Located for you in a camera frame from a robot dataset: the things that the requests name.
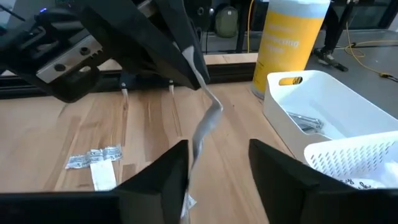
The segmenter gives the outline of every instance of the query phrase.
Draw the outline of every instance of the white plastic bin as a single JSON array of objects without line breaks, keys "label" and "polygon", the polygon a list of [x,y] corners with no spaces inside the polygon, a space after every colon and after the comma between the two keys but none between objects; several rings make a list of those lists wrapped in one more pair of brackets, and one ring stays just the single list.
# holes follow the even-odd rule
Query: white plastic bin
[{"label": "white plastic bin", "polygon": [[[281,79],[292,77],[303,80],[297,85],[279,85]],[[398,120],[325,72],[278,72],[267,79],[263,113],[302,162],[309,144],[398,130]],[[320,119],[323,134],[304,133],[286,111]]]},{"label": "white plastic bin", "polygon": [[398,188],[398,131],[310,144],[304,156],[313,169],[350,185],[359,179]]}]

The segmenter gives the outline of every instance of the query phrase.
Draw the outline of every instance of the yellow bottle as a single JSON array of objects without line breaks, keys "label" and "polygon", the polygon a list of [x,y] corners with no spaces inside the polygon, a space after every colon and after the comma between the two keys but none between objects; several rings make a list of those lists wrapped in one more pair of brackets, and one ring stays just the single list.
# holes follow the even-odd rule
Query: yellow bottle
[{"label": "yellow bottle", "polygon": [[304,70],[330,0],[270,0],[252,91],[264,97],[271,72]]}]

